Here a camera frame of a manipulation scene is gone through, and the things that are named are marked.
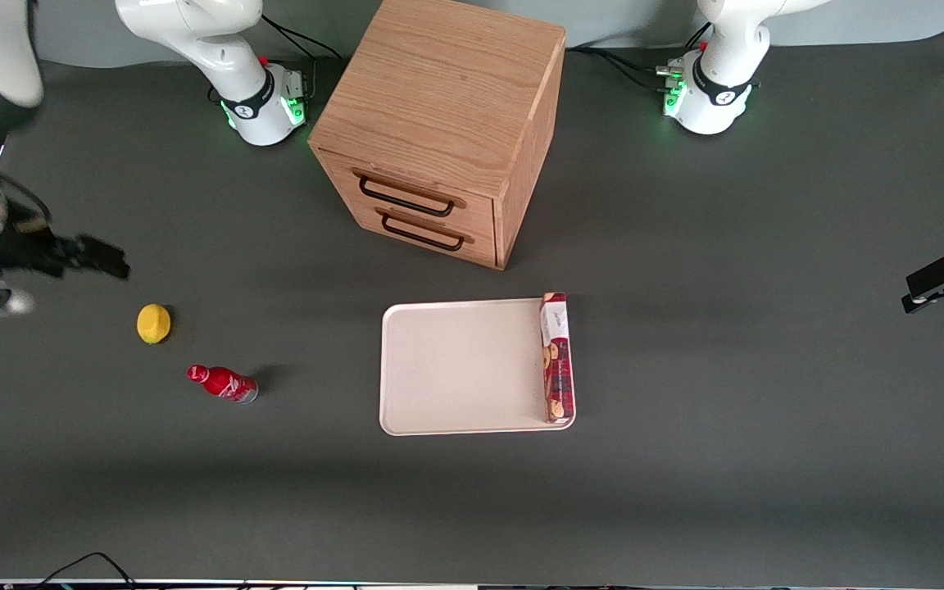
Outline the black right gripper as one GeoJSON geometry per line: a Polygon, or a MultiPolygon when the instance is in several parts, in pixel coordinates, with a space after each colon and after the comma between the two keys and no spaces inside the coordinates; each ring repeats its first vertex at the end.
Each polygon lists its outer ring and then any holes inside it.
{"type": "Polygon", "coordinates": [[[69,257],[42,216],[7,216],[0,233],[0,277],[8,271],[30,271],[60,279],[72,268],[128,281],[126,254],[90,235],[69,242],[69,257]]]}

